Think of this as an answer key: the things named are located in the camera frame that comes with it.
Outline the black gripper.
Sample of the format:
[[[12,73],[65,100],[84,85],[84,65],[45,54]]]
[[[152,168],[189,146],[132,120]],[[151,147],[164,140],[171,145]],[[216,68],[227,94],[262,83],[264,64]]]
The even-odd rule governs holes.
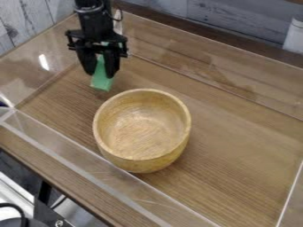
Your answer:
[[[97,66],[96,54],[103,54],[107,77],[120,70],[120,57],[128,57],[125,36],[113,30],[117,22],[105,5],[77,5],[80,29],[68,30],[68,48],[77,53],[87,74],[93,75]]]

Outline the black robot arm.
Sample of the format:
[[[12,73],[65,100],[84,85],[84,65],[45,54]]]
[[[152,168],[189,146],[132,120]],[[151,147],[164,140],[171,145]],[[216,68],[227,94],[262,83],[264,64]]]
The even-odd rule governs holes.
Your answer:
[[[75,0],[75,12],[80,29],[68,30],[68,49],[77,53],[87,74],[97,69],[97,56],[104,59],[105,77],[112,78],[120,70],[120,59],[128,57],[128,38],[113,30],[120,22],[111,13],[109,0]]]

